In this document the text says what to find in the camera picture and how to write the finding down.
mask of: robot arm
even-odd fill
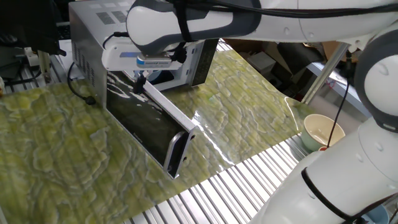
[[[396,2],[225,0],[251,8],[320,9],[370,8]],[[129,37],[106,43],[103,63],[108,70],[173,70],[172,58],[184,48],[181,21],[174,5],[164,0],[137,0],[127,17]],[[358,214],[368,205],[398,193],[398,15],[395,12],[329,18],[295,18],[244,11],[186,11],[193,40],[235,38],[283,42],[338,40],[364,49],[356,69],[356,90],[374,118],[333,147],[303,160],[279,187],[252,223],[342,223],[344,218],[315,196],[307,179],[339,212]]]

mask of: microwave door handle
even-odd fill
[[[178,140],[180,140],[180,138],[184,135],[184,132],[181,131],[179,133],[177,133],[172,140],[169,143],[169,148],[167,149],[167,155],[166,155],[166,160],[164,162],[164,166],[163,166],[163,170],[168,172],[169,171],[169,165],[170,165],[170,160],[173,154],[173,150],[175,147],[175,144],[178,142]]]

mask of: green patterned tablecloth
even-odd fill
[[[88,87],[80,82],[80,91]],[[235,51],[204,85],[165,93],[198,125],[171,180],[108,112],[62,83],[0,99],[0,206],[8,223],[115,223],[301,131],[311,111]]]

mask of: metal frame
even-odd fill
[[[346,51],[348,50],[349,44],[340,43],[335,52],[331,55],[330,59],[326,63],[325,67],[322,70],[321,75],[314,81],[311,88],[304,96],[302,103],[310,104],[318,90],[323,86],[326,80],[329,78],[333,70],[336,68],[338,62],[343,58]]]

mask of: cable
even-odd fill
[[[328,141],[328,146],[327,147],[330,146],[331,137],[332,137],[333,132],[335,130],[338,116],[340,115],[341,109],[343,108],[344,101],[346,101],[346,98],[347,98],[347,95],[348,95],[348,89],[349,89],[349,84],[347,83],[346,93],[344,94],[343,101],[341,102],[340,107],[338,108],[337,115],[336,115],[336,118],[335,118],[335,122],[333,123],[333,127],[331,129],[331,133],[330,133],[330,136],[329,136],[329,141]]]
[[[105,44],[107,43],[108,40],[112,39],[112,37],[114,37],[114,34],[110,35],[110,36],[102,43],[102,48],[104,48],[104,49],[106,50]]]
[[[113,34],[111,34],[103,43],[102,43],[102,48],[105,48],[105,44],[112,39],[112,37],[129,37],[129,33],[128,32],[114,32]]]
[[[84,101],[86,102],[87,105],[94,105],[94,104],[96,103],[94,97],[92,97],[92,96],[87,96],[87,97],[81,96],[79,93],[77,93],[77,92],[73,89],[73,87],[72,87],[72,79],[70,78],[70,74],[71,74],[71,71],[72,71],[72,68],[73,68],[74,65],[75,65],[75,63],[72,62],[72,64],[71,64],[70,67],[69,67],[69,71],[68,71],[68,78],[67,78],[67,80],[68,80],[69,89],[70,89],[70,91],[71,91],[74,95],[76,95],[76,96],[79,97],[80,99],[84,100]]]
[[[12,67],[12,66],[15,66],[15,65],[20,65],[21,63],[22,63],[21,61],[9,63],[7,65],[1,66],[0,70],[9,68],[9,67]]]
[[[266,16],[288,17],[297,19],[319,19],[341,16],[358,16],[370,13],[397,12],[398,4],[388,4],[371,8],[347,8],[347,9],[257,9],[253,7],[239,6],[217,0],[207,0],[203,2],[188,2],[187,7],[221,12],[251,12]]]
[[[29,83],[33,80],[35,80],[37,77],[39,77],[42,74],[42,71],[39,71],[33,78],[28,78],[25,80],[18,80],[18,81],[9,81],[9,82],[4,82],[4,86],[12,86],[12,85],[18,85],[18,84],[24,84],[24,83]]]

